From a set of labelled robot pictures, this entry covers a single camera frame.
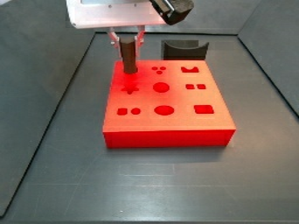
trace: star-shaped hole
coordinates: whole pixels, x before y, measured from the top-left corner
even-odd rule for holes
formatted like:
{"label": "star-shaped hole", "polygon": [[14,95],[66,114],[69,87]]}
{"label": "star-shaped hole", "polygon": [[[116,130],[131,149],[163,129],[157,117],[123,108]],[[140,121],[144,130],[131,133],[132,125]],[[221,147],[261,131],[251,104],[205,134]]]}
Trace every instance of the star-shaped hole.
{"label": "star-shaped hole", "polygon": [[139,88],[136,87],[136,84],[129,84],[123,87],[121,91],[125,91],[131,95],[133,92],[139,91]]}

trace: small circular hole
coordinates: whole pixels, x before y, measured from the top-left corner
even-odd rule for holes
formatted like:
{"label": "small circular hole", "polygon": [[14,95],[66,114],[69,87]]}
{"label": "small circular hole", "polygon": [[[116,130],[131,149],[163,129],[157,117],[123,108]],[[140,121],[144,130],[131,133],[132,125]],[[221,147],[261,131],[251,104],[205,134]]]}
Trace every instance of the small circular hole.
{"label": "small circular hole", "polygon": [[140,113],[141,113],[141,109],[140,109],[140,108],[133,108],[133,109],[131,110],[131,113],[132,113],[135,116],[137,116],[137,115],[140,115]]}

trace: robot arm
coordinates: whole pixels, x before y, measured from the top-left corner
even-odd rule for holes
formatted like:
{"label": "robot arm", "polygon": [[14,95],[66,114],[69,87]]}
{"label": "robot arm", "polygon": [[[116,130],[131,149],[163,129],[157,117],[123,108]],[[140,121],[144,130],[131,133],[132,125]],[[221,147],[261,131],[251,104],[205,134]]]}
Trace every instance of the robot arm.
{"label": "robot arm", "polygon": [[173,25],[193,7],[192,0],[66,0],[66,5],[69,21],[78,29]]}
{"label": "robot arm", "polygon": [[[127,74],[136,72],[145,25],[175,25],[189,14],[192,0],[66,0],[69,21],[77,29],[106,27],[110,44],[124,61]],[[137,35],[121,41],[115,27],[136,26]]]}

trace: hole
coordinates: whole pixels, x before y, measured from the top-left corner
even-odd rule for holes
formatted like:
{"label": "hole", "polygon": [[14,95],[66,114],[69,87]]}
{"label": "hole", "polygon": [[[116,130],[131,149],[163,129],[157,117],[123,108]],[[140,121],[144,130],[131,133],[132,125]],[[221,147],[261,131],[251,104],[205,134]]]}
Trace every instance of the hole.
{"label": "hole", "polygon": [[139,88],[136,86],[127,86],[121,91],[125,91],[131,95],[133,92],[139,91]]}
{"label": "hole", "polygon": [[131,110],[131,113],[132,113],[135,116],[137,116],[137,115],[140,115],[140,113],[141,113],[141,109],[140,109],[140,108],[133,108],[133,109]]}
{"label": "hole", "polygon": [[116,114],[119,116],[125,116],[127,115],[127,108],[120,108],[117,111],[116,111]]}
{"label": "hole", "polygon": [[153,84],[153,91],[157,93],[165,93],[169,91],[169,86],[164,82],[157,82]]}
{"label": "hole", "polygon": [[193,86],[192,84],[187,84],[187,85],[185,85],[185,88],[187,88],[187,89],[195,89],[195,86]]}
{"label": "hole", "polygon": [[213,108],[211,105],[195,105],[193,106],[195,113],[197,115],[211,115],[213,113]]}
{"label": "hole", "polygon": [[197,85],[197,89],[207,89],[207,87],[205,87],[204,84],[199,84],[199,85]]}
{"label": "hole", "polygon": [[153,112],[159,115],[159,116],[168,116],[173,113],[173,107],[171,106],[159,106],[155,108]]}
{"label": "hole", "polygon": [[188,68],[184,67],[184,66],[181,67],[181,72],[185,73],[185,74],[196,74],[199,71],[200,71],[200,70],[199,70],[197,67],[195,67],[195,68],[192,68],[192,69],[188,69]]}

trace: red block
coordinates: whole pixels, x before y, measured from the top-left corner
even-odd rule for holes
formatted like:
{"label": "red block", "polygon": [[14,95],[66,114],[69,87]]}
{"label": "red block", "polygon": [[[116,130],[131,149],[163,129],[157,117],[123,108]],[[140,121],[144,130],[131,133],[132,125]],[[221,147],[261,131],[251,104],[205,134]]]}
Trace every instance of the red block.
{"label": "red block", "polygon": [[236,126],[205,61],[137,61],[115,74],[102,134],[108,148],[223,146]]}

